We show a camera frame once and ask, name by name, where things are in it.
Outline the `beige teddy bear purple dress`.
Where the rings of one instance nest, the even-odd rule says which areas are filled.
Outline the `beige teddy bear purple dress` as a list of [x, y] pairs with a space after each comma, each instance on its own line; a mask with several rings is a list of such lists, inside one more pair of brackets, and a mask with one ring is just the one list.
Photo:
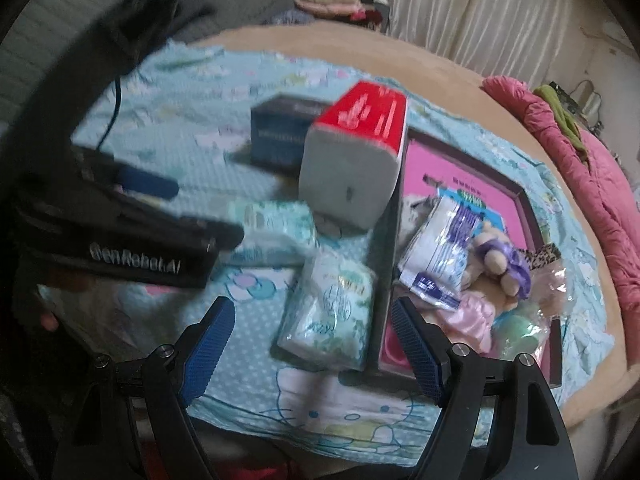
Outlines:
[[455, 311], [438, 310], [436, 324], [451, 342], [467, 344], [479, 354], [491, 350], [491, 326], [499, 309], [491, 293], [514, 306], [530, 294], [532, 281], [528, 263], [505, 232], [488, 220], [473, 235], [468, 264], [461, 280], [460, 306]]

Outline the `white blue wipes packet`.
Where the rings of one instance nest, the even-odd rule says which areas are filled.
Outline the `white blue wipes packet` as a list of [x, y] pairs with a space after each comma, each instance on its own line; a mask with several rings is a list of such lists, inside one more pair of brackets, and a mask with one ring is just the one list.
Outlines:
[[433, 308], [457, 310], [469, 241], [479, 223], [469, 206], [439, 197], [399, 259], [399, 283]]

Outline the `leopard print scrunchie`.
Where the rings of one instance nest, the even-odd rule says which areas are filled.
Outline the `leopard print scrunchie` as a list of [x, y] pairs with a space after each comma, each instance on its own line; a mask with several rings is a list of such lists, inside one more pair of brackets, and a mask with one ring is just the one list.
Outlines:
[[555, 244], [545, 244], [537, 250], [519, 249], [518, 253], [528, 265], [529, 270], [544, 268], [562, 259], [562, 254]]

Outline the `red tissue pack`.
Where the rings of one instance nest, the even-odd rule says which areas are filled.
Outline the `red tissue pack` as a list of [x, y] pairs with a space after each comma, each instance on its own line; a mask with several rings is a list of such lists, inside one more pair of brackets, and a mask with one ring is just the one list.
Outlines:
[[360, 80], [309, 127], [298, 198], [367, 231], [381, 218], [400, 174], [408, 98], [385, 84]]

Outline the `grey quilted headboard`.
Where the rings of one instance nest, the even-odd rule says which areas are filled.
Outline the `grey quilted headboard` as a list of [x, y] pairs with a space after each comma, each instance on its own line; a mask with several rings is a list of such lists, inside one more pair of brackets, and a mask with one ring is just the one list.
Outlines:
[[[118, 0], [30, 0], [1, 41], [1, 120], [12, 122], [50, 65], [73, 39]], [[176, 39], [193, 42], [225, 29], [258, 24], [293, 0], [209, 0], [215, 13]]]

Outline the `pink quilt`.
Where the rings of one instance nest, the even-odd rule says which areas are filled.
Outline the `pink quilt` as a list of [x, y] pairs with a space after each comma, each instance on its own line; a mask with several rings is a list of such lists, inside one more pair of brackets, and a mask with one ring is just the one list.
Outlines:
[[489, 76], [482, 89], [539, 142], [562, 174], [600, 243], [622, 311], [626, 358], [639, 363], [639, 211], [620, 164], [592, 133], [580, 128], [588, 151], [584, 165], [556, 124], [549, 105], [526, 83]]

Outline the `pink plush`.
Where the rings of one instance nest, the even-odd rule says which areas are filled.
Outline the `pink plush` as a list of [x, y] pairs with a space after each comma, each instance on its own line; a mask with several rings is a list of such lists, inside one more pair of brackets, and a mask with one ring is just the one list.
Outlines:
[[567, 298], [566, 267], [560, 260], [530, 272], [532, 289], [529, 299], [547, 318], [562, 314]]

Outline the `dark blue box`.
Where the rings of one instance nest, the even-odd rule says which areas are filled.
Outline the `dark blue box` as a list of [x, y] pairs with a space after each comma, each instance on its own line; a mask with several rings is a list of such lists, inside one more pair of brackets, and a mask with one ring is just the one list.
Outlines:
[[306, 134], [328, 102], [278, 94], [250, 110], [250, 162], [297, 177]]

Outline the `white curtain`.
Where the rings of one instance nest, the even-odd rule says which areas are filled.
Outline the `white curtain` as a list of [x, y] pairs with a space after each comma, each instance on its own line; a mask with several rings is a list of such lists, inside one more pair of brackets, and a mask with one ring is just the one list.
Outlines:
[[390, 36], [535, 87], [575, 75], [610, 17], [601, 0], [383, 0]]

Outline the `hello kitty blue sheet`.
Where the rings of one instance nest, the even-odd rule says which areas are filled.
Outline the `hello kitty blue sheet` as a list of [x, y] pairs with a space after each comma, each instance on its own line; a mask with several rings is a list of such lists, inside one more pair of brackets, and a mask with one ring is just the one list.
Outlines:
[[[209, 217], [223, 197], [292, 200], [296, 183], [250, 163], [250, 109], [280, 93], [334, 101], [356, 68], [274, 52], [171, 44], [124, 80], [124, 102], [105, 144], [118, 159], [177, 180], [174, 214]], [[409, 125], [520, 184], [544, 234], [570, 262], [576, 304], [562, 323], [563, 378], [555, 399], [585, 387], [611, 352], [596, 253], [550, 168], [476, 122], [413, 96]], [[274, 342], [297, 273], [285, 266], [222, 266], [206, 289], [101, 280], [86, 292], [47, 290], [54, 312], [96, 351], [125, 361], [175, 340], [218, 296], [236, 321], [204, 396], [190, 406], [203, 422], [238, 434], [288, 441], [361, 463], [411, 466], [439, 410], [393, 377], [315, 372]]]

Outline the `cluttered side table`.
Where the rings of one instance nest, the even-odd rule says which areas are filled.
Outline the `cluttered side table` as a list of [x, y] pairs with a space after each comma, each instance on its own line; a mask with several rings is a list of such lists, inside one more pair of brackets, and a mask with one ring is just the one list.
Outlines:
[[583, 79], [573, 90], [563, 89], [556, 81], [550, 81], [563, 107], [595, 136], [603, 130], [601, 119], [602, 96], [590, 79]]

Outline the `green tissue packet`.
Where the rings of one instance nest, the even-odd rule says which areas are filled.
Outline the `green tissue packet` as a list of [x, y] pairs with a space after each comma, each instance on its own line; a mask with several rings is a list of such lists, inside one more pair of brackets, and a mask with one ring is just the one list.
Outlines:
[[329, 249], [305, 262], [285, 307], [277, 345], [331, 370], [366, 367], [376, 274]]
[[222, 253], [230, 266], [300, 266], [318, 247], [314, 215], [305, 202], [228, 200], [222, 218], [242, 226], [237, 248]]

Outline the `beige bed blanket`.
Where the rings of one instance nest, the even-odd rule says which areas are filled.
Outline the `beige bed blanket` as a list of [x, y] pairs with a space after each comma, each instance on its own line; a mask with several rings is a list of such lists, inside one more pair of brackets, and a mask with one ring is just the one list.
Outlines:
[[480, 88], [482, 76], [408, 42], [364, 28], [325, 21], [310, 25], [228, 29], [195, 44], [198, 47], [219, 44], [235, 51], [274, 51], [303, 58], [320, 58], [375, 76], [392, 78], [427, 101], [476, 122], [546, 165], [558, 179], [596, 254], [606, 311], [606, 331], [615, 338], [613, 350], [598, 366], [594, 377], [564, 403], [564, 422], [567, 427], [576, 426], [639, 390], [639, 367], [627, 363], [617, 292], [598, 238], [542, 145], [516, 117]]

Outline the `green round soft object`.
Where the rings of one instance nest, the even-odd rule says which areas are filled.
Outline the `green round soft object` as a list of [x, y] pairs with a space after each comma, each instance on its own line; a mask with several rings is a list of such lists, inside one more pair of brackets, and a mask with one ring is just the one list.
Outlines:
[[491, 326], [490, 353], [503, 361], [513, 361], [521, 353], [536, 356], [548, 335], [549, 326], [543, 316], [506, 312]]

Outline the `pink tray box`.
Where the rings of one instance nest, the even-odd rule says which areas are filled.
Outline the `pink tray box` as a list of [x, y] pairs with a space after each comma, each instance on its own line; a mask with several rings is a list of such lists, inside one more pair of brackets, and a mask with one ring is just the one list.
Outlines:
[[[480, 220], [510, 237], [523, 252], [539, 252], [544, 247], [540, 226], [524, 188], [498, 170], [434, 136], [410, 128], [408, 132], [400, 195], [407, 208], [432, 197], [447, 196], [476, 212]], [[399, 347], [383, 304], [384, 323], [378, 330], [375, 350], [378, 370], [413, 379], [409, 363]], [[544, 377], [551, 388], [562, 385], [562, 349], [559, 321], [550, 323], [549, 342], [536, 352]]]

